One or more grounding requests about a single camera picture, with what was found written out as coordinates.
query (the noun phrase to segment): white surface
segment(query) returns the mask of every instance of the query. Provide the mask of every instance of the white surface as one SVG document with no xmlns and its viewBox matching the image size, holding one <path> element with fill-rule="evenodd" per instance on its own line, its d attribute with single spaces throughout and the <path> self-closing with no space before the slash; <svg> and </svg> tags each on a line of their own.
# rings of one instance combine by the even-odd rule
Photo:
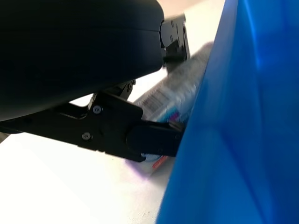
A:
<svg viewBox="0 0 299 224">
<path fill-rule="evenodd" d="M 186 10 L 191 53 L 214 39 L 223 3 L 206 0 Z M 165 75 L 138 79 L 130 99 Z M 0 223 L 152 224 L 172 164 L 173 159 L 143 179 L 123 159 L 30 134 L 11 135 L 0 144 Z"/>
</svg>

